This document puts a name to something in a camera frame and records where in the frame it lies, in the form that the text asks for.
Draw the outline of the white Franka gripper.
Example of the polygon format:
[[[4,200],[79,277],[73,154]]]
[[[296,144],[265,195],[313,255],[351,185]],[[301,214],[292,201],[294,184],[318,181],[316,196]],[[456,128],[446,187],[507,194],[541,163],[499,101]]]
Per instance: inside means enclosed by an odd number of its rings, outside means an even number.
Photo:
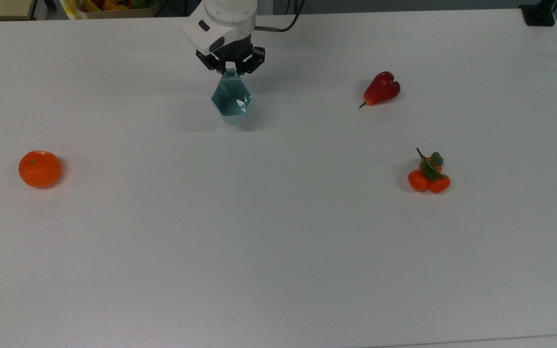
[[[265,62],[265,48],[251,42],[254,26],[255,13],[192,13],[182,33],[208,70],[224,74],[226,63],[235,62],[237,74],[244,75]]]

